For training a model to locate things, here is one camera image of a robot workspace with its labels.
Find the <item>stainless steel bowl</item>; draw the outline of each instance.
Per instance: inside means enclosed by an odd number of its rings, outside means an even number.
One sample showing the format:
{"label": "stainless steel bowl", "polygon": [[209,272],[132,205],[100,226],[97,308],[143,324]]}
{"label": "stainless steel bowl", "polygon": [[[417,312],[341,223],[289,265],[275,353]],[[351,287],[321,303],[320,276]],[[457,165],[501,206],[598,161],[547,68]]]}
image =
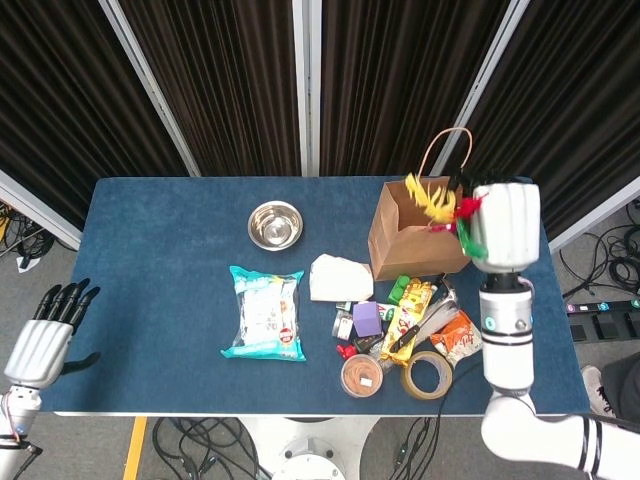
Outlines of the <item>stainless steel bowl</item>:
{"label": "stainless steel bowl", "polygon": [[302,233],[302,216],[293,205],[277,200],[263,203],[249,216],[249,237],[272,252],[290,247]]}

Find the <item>green object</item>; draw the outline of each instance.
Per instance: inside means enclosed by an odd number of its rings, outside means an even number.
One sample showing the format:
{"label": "green object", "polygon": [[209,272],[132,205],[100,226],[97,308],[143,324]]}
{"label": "green object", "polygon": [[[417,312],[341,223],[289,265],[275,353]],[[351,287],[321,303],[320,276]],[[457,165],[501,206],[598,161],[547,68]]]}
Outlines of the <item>green object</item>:
{"label": "green object", "polygon": [[471,240],[471,234],[469,233],[469,225],[467,222],[459,218],[456,221],[456,228],[458,229],[458,239],[460,240],[462,253],[480,260],[487,258],[487,255],[489,254],[489,252],[487,252],[487,247]]}
{"label": "green object", "polygon": [[400,299],[402,298],[402,295],[410,281],[411,279],[406,275],[400,275],[397,278],[396,283],[391,289],[391,293],[389,293],[389,297],[387,297],[389,299],[389,303],[393,305],[398,305],[400,303]]}

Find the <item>person's leg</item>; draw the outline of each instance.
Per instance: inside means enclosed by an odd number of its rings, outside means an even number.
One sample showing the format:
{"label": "person's leg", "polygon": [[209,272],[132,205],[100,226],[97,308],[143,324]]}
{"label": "person's leg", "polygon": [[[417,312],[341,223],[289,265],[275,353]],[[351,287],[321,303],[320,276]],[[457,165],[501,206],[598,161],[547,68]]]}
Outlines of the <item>person's leg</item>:
{"label": "person's leg", "polygon": [[640,352],[604,367],[602,384],[616,416],[640,423]]}
{"label": "person's leg", "polygon": [[586,365],[582,368],[582,379],[589,396],[589,406],[596,415],[615,417],[614,411],[605,394],[605,387],[602,384],[602,374],[593,365]]}

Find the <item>black curtain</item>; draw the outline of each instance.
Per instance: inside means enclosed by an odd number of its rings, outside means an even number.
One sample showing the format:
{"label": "black curtain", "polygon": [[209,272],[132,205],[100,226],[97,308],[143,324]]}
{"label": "black curtain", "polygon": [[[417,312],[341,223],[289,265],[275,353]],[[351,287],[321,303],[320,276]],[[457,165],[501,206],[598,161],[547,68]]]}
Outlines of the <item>black curtain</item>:
{"label": "black curtain", "polygon": [[640,4],[531,2],[469,128],[469,171],[532,177],[571,226],[640,175]]}
{"label": "black curtain", "polygon": [[0,2],[0,168],[82,227],[96,181],[185,175],[97,2]]}
{"label": "black curtain", "polygon": [[453,126],[507,4],[324,0],[321,174],[416,171]]}
{"label": "black curtain", "polygon": [[121,0],[203,175],[299,175],[291,0]]}

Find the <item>packing tape roll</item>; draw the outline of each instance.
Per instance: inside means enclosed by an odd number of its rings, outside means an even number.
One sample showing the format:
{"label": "packing tape roll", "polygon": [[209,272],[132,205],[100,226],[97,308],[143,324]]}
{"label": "packing tape roll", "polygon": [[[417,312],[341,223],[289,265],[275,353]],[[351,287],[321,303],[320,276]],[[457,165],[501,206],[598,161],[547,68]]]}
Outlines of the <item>packing tape roll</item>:
{"label": "packing tape roll", "polygon": [[[416,362],[420,361],[430,363],[438,371],[440,378],[438,380],[438,386],[433,392],[420,390],[413,382],[413,378],[411,378],[413,366]],[[449,365],[449,362],[447,362],[442,355],[434,352],[416,353],[409,359],[407,366],[402,370],[402,386],[409,395],[418,400],[435,400],[436,398],[442,397],[447,393],[452,382],[453,370],[451,369],[451,365]]]}

